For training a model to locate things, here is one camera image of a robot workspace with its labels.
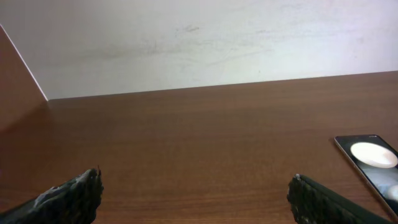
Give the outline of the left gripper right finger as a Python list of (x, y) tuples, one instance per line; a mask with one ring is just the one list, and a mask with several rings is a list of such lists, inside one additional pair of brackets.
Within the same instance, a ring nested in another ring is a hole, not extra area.
[(298, 224), (392, 224), (302, 174), (289, 182), (287, 201)]

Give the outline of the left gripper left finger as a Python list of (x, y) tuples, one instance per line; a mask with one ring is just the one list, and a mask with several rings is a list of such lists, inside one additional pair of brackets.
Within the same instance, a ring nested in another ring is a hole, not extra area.
[(104, 187), (100, 169), (51, 187), (37, 197), (1, 213), (3, 224), (90, 224), (96, 218)]

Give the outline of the black smartphone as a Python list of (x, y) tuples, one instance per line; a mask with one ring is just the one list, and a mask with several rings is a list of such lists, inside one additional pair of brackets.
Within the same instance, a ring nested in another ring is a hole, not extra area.
[(337, 136), (334, 142), (397, 218), (397, 151), (376, 134)]

